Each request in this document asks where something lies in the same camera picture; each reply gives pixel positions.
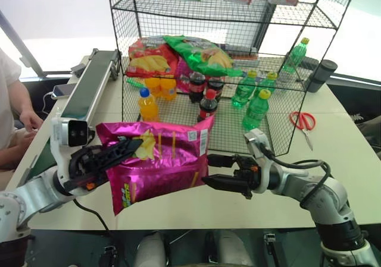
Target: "scissors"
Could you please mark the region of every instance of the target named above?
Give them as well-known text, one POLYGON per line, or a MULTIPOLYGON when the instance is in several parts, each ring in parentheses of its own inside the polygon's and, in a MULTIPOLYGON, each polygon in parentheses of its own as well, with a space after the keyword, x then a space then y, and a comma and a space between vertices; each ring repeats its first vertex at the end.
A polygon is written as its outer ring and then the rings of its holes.
POLYGON ((314 129, 316 125, 316 119, 314 118, 314 116, 307 112, 294 111, 290 113, 290 120, 294 126, 296 126, 298 129, 300 129, 304 133, 307 144, 310 147, 310 149, 313 151, 314 149, 308 135, 310 133, 309 131, 314 129))

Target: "smartphone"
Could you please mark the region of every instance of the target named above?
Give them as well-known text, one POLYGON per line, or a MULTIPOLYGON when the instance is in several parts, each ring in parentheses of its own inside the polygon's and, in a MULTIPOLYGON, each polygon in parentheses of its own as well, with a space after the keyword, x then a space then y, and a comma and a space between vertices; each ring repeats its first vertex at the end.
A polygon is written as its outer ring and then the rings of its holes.
POLYGON ((68 98, 77 86, 74 84, 58 84, 53 88, 52 99, 68 98))

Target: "human hand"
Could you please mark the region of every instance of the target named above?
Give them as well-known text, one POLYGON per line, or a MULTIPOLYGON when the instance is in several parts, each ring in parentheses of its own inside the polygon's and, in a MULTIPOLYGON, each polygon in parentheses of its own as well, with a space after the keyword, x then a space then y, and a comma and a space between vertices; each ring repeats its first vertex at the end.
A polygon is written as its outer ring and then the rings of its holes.
POLYGON ((21 157, 23 157, 26 150, 28 150, 30 144, 35 138, 35 135, 36 135, 36 132, 34 131, 31 133, 25 134, 25 136, 21 138, 20 141, 17 143, 18 151, 21 157))
POLYGON ((24 124, 26 131, 31 132, 34 128, 40 129, 43 120, 33 110, 24 110, 20 114, 20 121, 24 124))

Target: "red scissor handle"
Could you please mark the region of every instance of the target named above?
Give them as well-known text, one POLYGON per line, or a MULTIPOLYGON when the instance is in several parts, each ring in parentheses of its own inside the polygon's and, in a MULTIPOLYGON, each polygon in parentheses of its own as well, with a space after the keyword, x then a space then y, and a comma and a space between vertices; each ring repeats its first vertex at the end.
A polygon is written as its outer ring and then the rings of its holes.
POLYGON ((312 114, 307 112, 298 112, 294 111, 290 113, 290 120, 293 125, 295 125, 298 129, 303 130, 312 130, 316 125, 316 119, 312 114))

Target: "wire shelf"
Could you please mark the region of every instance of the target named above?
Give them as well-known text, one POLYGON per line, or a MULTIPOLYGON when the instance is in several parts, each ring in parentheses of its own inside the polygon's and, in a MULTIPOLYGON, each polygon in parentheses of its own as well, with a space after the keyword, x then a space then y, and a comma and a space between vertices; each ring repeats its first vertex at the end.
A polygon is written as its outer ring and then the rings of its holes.
MULTIPOLYGON (((123 83, 123 121, 140 120, 138 99, 139 89, 126 82, 123 83)), ((218 103, 215 122, 210 135, 209 149, 231 153, 248 153, 243 134, 242 120, 247 105, 242 109, 232 107, 231 98, 235 87, 225 88, 223 97, 218 103)), ((288 115, 299 111, 304 92, 284 89, 275 90, 269 100, 270 109, 259 129, 270 140, 274 153, 279 156, 288 152, 292 139, 293 125, 288 115)), ((178 93, 173 101, 158 98, 160 121, 181 125, 195 125, 199 114, 199 104, 191 103, 187 94, 178 93)))
MULTIPOLYGON (((179 17, 196 20, 235 21, 247 23, 270 23, 303 25, 313 10, 313 4, 299 2, 295 7, 278 5, 271 10, 267 0, 252 0, 250 5, 235 4, 225 0, 201 0, 201 2, 180 0, 121 0, 114 10, 126 10, 166 17, 179 17)), ((307 26, 336 28, 324 13, 316 8, 307 26)))
MULTIPOLYGON (((252 0, 249 5, 225 0, 110 0, 113 26, 118 50, 122 55, 122 69, 129 63, 128 48, 138 38, 158 35, 185 35, 208 39, 219 44, 244 48, 257 47, 267 32, 268 24, 300 27, 292 48, 306 27, 330 29, 327 50, 339 29, 351 0, 299 0, 297 6, 270 5, 267 0, 252 0)), ((269 71, 280 73, 285 57, 258 54, 258 61, 235 59, 235 67, 243 71, 256 70, 259 77, 269 71)), ((259 127, 268 136, 276 155, 288 153, 295 127, 289 114, 300 111, 306 88, 304 80, 314 68, 296 68, 287 81, 277 81, 276 90, 269 99, 270 108, 259 127)), ((123 82, 123 121, 139 119, 139 89, 123 82)), ((246 109, 233 109, 231 97, 241 78, 225 77, 222 99, 211 132, 212 150, 248 153, 243 139, 242 119, 246 109)), ((161 121, 194 125, 199 106, 192 104, 187 95, 178 94, 174 101, 158 100, 161 121)))

